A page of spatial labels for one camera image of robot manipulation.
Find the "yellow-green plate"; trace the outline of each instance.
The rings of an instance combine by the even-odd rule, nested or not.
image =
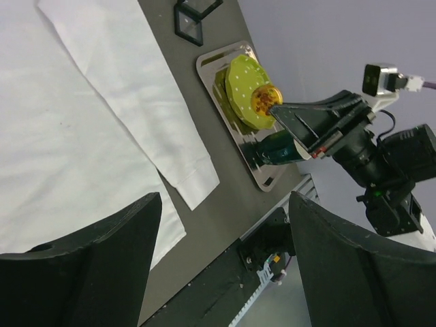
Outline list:
[[[240,55],[232,60],[225,77],[225,92],[239,119],[254,129],[270,129],[275,119],[258,115],[251,108],[251,95],[258,87],[270,84],[270,78],[259,63]]]

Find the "gray table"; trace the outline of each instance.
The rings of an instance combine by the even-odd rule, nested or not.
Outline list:
[[[296,166],[290,166],[271,192],[260,191],[198,78],[195,62],[200,55],[237,41],[251,42],[238,2],[225,0],[204,20],[200,48],[174,34],[175,0],[139,2],[221,181],[195,211],[166,184],[187,236],[151,271],[141,324],[289,193],[301,177]]]

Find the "purple cable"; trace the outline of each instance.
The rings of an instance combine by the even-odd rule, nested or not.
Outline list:
[[[426,87],[428,89],[436,90],[436,83],[435,82],[424,82],[422,87]]]

